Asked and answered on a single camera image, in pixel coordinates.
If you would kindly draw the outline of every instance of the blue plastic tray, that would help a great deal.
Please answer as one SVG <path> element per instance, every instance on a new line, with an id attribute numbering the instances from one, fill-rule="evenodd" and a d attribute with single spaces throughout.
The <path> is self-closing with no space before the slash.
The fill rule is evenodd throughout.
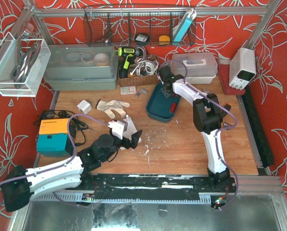
<path id="1" fill-rule="evenodd" d="M 164 88 L 162 83 L 159 83 L 155 86 L 146 109 L 148 116 L 151 119 L 155 119 L 163 123 L 168 123 L 174 117 L 181 97 L 179 95 L 175 95 L 166 98 L 162 92 L 162 88 Z M 173 103 L 176 103 L 177 106 L 174 113 L 171 113 L 170 108 Z"/>

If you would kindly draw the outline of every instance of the wicker basket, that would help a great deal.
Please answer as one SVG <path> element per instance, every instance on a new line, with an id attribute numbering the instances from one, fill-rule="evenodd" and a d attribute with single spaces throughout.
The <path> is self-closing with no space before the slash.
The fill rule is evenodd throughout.
<path id="1" fill-rule="evenodd" d="M 152 55 L 149 60 L 153 61 L 157 59 L 157 55 Z M 152 76 L 139 76 L 139 77 L 130 77 L 130 78 L 120 78 L 118 77 L 120 87 L 129 87 L 129 86 L 143 86 L 143 85 L 152 85 L 159 83 L 157 75 Z"/>

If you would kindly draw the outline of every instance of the cordless drill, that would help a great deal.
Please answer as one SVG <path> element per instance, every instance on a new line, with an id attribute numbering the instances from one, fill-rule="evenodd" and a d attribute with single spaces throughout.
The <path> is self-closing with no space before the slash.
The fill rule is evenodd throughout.
<path id="1" fill-rule="evenodd" d="M 137 56 L 142 56 L 143 52 L 139 48 L 119 47 L 118 55 L 124 58 L 120 65 L 120 78 L 127 78 L 129 65 L 135 62 Z"/>

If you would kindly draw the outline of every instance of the blue tool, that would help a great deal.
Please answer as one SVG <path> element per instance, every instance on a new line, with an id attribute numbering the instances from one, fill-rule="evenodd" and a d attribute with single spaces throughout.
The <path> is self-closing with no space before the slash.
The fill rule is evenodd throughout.
<path id="1" fill-rule="evenodd" d="M 173 28 L 173 45 L 178 46 L 196 16 L 197 11 L 195 9 L 186 10 L 182 21 Z"/>

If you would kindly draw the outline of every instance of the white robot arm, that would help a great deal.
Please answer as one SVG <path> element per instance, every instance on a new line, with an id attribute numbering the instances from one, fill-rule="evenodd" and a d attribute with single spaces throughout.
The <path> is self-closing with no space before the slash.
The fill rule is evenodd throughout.
<path id="1" fill-rule="evenodd" d="M 6 211 L 18 210 L 27 205 L 30 199 L 43 194 L 78 186 L 90 187 L 94 181 L 90 172 L 100 167 L 101 162 L 108 161 L 113 154 L 117 154 L 120 147 L 137 147 L 142 130 L 134 133 L 130 140 L 123 136 L 127 130 L 127 122 L 112 121 L 108 127 L 110 134 L 101 135 L 76 156 L 44 167 L 24 169 L 23 166 L 16 166 L 5 180 L 27 177 L 1 186 Z"/>
<path id="2" fill-rule="evenodd" d="M 175 93 L 180 95 L 193 106 L 194 124 L 197 130 L 201 132 L 207 150 L 210 184 L 216 186 L 226 181 L 230 178 L 230 172 L 217 154 L 218 149 L 222 160 L 225 161 L 221 145 L 221 132 L 217 134 L 218 146 L 216 146 L 215 142 L 215 134 L 217 130 L 221 128 L 221 123 L 226 113 L 202 97 L 202 95 L 204 95 L 218 103 L 217 96 L 204 92 L 200 92 L 199 94 L 193 86 L 184 82 L 183 76 L 174 76 L 168 66 L 159 70 L 159 79 L 167 91 L 171 94 Z M 230 110 L 231 106 L 227 104 L 225 108 Z"/>

